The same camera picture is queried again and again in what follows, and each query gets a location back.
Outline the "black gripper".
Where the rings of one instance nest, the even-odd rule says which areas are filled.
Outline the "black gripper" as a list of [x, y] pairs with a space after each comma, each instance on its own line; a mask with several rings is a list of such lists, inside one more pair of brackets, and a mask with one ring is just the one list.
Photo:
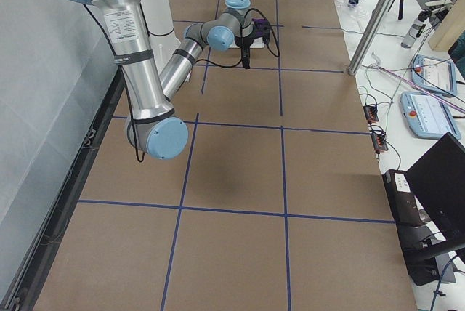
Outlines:
[[250, 48], [254, 43], [256, 36], [249, 34], [247, 36], [236, 36], [235, 45], [241, 49], [241, 63], [244, 69], [250, 69]]

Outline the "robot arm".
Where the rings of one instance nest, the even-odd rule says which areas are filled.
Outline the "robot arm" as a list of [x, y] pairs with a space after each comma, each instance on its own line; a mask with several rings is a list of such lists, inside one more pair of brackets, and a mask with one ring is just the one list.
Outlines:
[[188, 141], [185, 122], [177, 118], [172, 97], [189, 76], [205, 47], [226, 51], [235, 39], [254, 30], [251, 0], [225, 0], [215, 20], [186, 28], [183, 40], [162, 70], [157, 68], [142, 0], [70, 0], [93, 5], [103, 15], [102, 32], [114, 63], [123, 71], [130, 114], [126, 135], [136, 151], [168, 160]]

